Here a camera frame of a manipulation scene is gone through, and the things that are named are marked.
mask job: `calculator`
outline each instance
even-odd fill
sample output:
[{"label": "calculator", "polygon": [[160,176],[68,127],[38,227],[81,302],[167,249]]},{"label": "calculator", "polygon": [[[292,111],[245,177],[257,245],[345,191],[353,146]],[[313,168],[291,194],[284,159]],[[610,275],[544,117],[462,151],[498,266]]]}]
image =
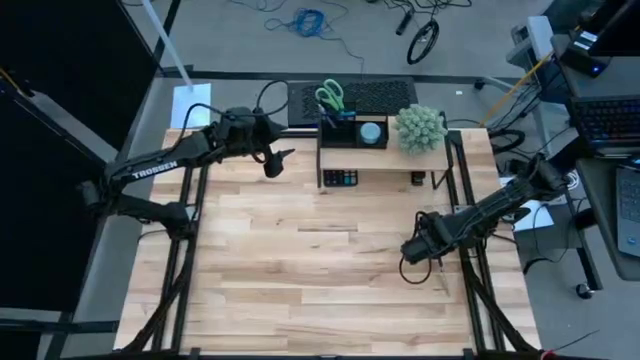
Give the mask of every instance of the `calculator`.
[{"label": "calculator", "polygon": [[357,170],[323,170],[322,178],[326,187],[358,185]]}]

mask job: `yellow cable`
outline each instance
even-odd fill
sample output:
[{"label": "yellow cable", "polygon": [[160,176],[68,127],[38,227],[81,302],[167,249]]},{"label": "yellow cable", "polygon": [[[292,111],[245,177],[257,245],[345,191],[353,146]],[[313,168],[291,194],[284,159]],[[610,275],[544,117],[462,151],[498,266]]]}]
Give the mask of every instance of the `yellow cable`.
[{"label": "yellow cable", "polygon": [[547,56],[543,57],[540,61],[538,61],[538,63],[531,68],[531,70],[529,70],[528,73],[526,73],[522,79],[520,79],[514,86],[513,88],[506,93],[502,99],[500,99],[500,101],[498,101],[497,104],[493,105],[493,107],[491,109],[489,109],[489,112],[487,113],[487,116],[484,117],[484,119],[480,122],[480,124],[478,125],[478,127],[483,127],[487,121],[489,121],[489,119],[491,119],[491,117],[493,116],[493,114],[496,113],[496,111],[500,110],[500,108],[502,107],[502,105],[504,105],[504,103],[511,97],[511,95],[513,95],[514,92],[516,92],[516,90],[518,90],[518,88],[520,86],[522,86],[522,84],[524,84],[525,81],[527,81],[528,78],[531,77],[531,75],[533,75],[534,72],[536,72],[536,70],[538,70],[538,68],[540,68],[540,66],[542,66],[542,64],[544,64],[545,62],[547,62],[547,60],[549,60],[549,58],[551,58],[551,55],[553,55],[553,51],[550,52],[549,54],[547,54]]},{"label": "yellow cable", "polygon": [[11,76],[9,76],[9,74],[7,74],[3,68],[0,67],[0,75],[2,75],[3,78],[7,79],[7,81],[14,87],[16,88],[16,90],[18,90],[18,92],[20,92],[22,94],[22,90],[20,90],[20,87],[18,86],[18,84],[16,84],[13,79],[11,78]]}]

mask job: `green scissors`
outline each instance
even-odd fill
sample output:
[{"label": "green scissors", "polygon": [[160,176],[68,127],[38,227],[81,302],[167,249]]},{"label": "green scissors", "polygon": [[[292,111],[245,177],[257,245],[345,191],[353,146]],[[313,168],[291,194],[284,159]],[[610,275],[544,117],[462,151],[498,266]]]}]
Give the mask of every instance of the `green scissors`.
[{"label": "green scissors", "polygon": [[337,81],[327,79],[322,83],[322,87],[316,90],[316,100],[329,105],[337,112],[344,111],[344,91]]}]

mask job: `black wall panel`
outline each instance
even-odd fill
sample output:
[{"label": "black wall panel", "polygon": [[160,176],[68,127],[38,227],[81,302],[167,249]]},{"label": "black wall panel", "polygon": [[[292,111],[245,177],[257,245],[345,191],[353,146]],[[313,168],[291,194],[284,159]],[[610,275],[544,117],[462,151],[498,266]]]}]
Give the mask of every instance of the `black wall panel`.
[{"label": "black wall panel", "polygon": [[76,185],[101,164],[0,95],[0,307],[75,310],[98,220]]},{"label": "black wall panel", "polygon": [[122,149],[157,64],[119,0],[3,0],[0,33],[0,66]]}]

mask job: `scissors handle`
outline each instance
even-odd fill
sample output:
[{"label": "scissors handle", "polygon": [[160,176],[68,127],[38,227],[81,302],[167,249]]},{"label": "scissors handle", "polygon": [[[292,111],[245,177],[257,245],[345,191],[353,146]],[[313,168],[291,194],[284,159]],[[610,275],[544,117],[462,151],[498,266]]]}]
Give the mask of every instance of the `scissors handle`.
[{"label": "scissors handle", "polygon": [[322,85],[325,89],[329,90],[329,92],[333,93],[333,96],[335,96],[336,99],[342,101],[342,99],[344,98],[344,91],[342,91],[342,86],[340,86],[337,81],[333,79],[327,79]]},{"label": "scissors handle", "polygon": [[336,101],[336,98],[330,90],[322,87],[316,90],[316,100],[331,106],[335,111],[340,111],[340,104]]}]

